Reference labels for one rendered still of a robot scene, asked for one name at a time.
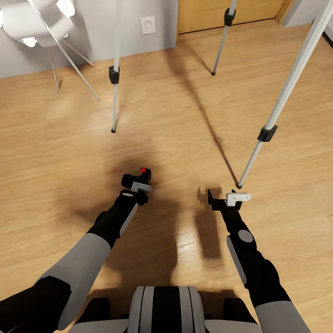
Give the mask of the digital camera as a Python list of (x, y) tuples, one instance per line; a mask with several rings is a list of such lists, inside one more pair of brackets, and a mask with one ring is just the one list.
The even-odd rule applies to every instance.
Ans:
[[(121, 185), (125, 186), (127, 188), (131, 188), (133, 185), (133, 182), (138, 182), (142, 184), (149, 185), (149, 182), (151, 180), (151, 170), (146, 168), (141, 168), (142, 175), (141, 176), (135, 176), (131, 174), (125, 174), (122, 178)], [(138, 190), (139, 193), (147, 194), (147, 191)]]

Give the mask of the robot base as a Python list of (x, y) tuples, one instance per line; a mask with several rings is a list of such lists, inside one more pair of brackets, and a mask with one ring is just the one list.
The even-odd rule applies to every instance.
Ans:
[[(223, 316), (224, 320), (214, 320), (205, 313), (205, 333), (262, 333), (241, 298), (225, 298)], [(93, 298), (67, 333), (128, 333), (129, 314), (122, 314), (118, 320), (109, 317), (109, 299)]]

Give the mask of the camera tripod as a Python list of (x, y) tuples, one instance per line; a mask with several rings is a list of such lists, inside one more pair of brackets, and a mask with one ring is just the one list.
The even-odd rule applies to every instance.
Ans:
[[(114, 66), (109, 67), (109, 78), (112, 84), (114, 84), (114, 101), (113, 101), (113, 127), (111, 129), (112, 133), (115, 133), (115, 118), (116, 118), (116, 103), (117, 103), (117, 85), (119, 83), (119, 51), (120, 51), (120, 36), (121, 36), (121, 20), (122, 20), (122, 4), (123, 0), (116, 0), (116, 10), (115, 10), (115, 43), (114, 43)], [(222, 52), (222, 48), (226, 39), (228, 28), (232, 25), (232, 20), (236, 14), (236, 4), (237, 0), (232, 0), (230, 8), (225, 11), (224, 21), (225, 29), (222, 36), (221, 44), (217, 54), (214, 70), (212, 75), (216, 74), (216, 68), (219, 62), (219, 58)], [(247, 167), (240, 179), (240, 182), (236, 186), (238, 189), (242, 188), (242, 183), (247, 176), (263, 142), (270, 142), (273, 138), (278, 126), (275, 122), (282, 111), (288, 97), (290, 96), (295, 84), (297, 83), (306, 63), (311, 56), (316, 44), (318, 43), (329, 19), (333, 15), (333, 0), (323, 0), (323, 3), (317, 13), (317, 16), (312, 24), (312, 27), (305, 39), (305, 42), (297, 56), (294, 66), (285, 82), (285, 85), (277, 99), (277, 102), (268, 118), (266, 125), (261, 129), (258, 136), (258, 143), (253, 151), (253, 154), (247, 164)]]

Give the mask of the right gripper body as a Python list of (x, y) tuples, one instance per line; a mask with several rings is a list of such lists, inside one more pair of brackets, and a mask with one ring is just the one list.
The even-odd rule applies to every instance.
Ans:
[(215, 211), (221, 211), (223, 219), (229, 215), (239, 215), (239, 210), (241, 209), (242, 201), (236, 201), (235, 206), (227, 206), (224, 201), (225, 199), (214, 199), (212, 204), (212, 209)]

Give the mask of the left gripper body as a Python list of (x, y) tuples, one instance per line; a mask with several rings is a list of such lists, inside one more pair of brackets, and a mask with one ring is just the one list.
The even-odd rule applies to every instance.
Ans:
[(137, 198), (138, 205), (143, 206), (145, 204), (144, 201), (145, 201), (145, 198), (146, 198), (146, 194), (142, 194), (142, 193), (139, 193), (139, 192), (138, 193), (137, 192), (132, 192), (132, 191), (126, 190), (126, 189), (122, 190), (121, 192), (122, 193), (134, 194)]

